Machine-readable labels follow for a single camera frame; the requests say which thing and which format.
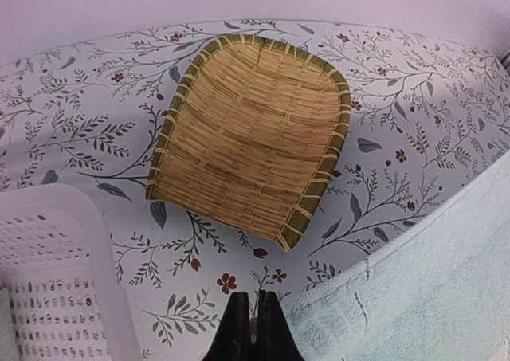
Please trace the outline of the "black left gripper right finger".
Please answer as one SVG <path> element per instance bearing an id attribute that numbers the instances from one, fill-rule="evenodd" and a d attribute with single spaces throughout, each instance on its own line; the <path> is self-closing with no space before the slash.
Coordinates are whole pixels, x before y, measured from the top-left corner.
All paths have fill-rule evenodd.
<path id="1" fill-rule="evenodd" d="M 251 319 L 251 360 L 304 361 L 274 292 L 258 294 L 257 316 Z"/>

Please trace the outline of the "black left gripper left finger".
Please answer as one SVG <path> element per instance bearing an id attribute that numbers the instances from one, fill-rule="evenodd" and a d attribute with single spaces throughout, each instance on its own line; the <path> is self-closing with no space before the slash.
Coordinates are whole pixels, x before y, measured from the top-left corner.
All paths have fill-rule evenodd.
<path id="1" fill-rule="evenodd" d="M 203 361 L 247 361 L 251 348 L 249 297 L 233 293 L 226 305 L 218 330 Z"/>

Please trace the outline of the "light blue towel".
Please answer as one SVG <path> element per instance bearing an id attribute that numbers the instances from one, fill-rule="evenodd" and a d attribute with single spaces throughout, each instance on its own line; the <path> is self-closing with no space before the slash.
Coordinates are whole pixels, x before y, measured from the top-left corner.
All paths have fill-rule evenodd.
<path id="1" fill-rule="evenodd" d="M 307 360 L 509 357 L 509 158 L 284 314 Z"/>

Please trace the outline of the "white plastic mesh basket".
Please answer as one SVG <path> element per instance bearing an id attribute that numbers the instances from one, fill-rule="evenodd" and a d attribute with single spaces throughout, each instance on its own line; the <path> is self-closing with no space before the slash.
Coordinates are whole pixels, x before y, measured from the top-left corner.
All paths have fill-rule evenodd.
<path id="1" fill-rule="evenodd" d="M 1 195 L 1 331 L 21 360 L 138 360 L 104 220 L 78 189 Z"/>

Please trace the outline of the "woven bamboo tray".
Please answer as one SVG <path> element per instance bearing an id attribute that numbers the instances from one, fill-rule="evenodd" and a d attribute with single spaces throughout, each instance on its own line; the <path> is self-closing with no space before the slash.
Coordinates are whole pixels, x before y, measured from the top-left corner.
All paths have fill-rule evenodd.
<path id="1" fill-rule="evenodd" d="M 146 197 L 289 251 L 331 180 L 350 114 L 346 80 L 320 57 L 255 35 L 219 37 L 178 84 Z"/>

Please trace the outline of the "floral patterned table mat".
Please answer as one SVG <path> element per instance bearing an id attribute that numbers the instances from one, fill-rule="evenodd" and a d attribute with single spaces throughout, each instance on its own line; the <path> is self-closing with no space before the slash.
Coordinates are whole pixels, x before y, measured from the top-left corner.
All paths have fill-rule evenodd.
<path id="1" fill-rule="evenodd" d="M 246 33 L 313 53 L 351 88 L 351 128 L 290 253 L 145 199 L 171 97 L 199 51 Z M 289 301 L 418 223 L 509 149 L 509 76 L 483 49 L 375 26 L 243 19 L 139 29 L 1 69 L 1 188 L 67 184 L 108 227 L 140 360 L 203 357 L 226 301 Z"/>

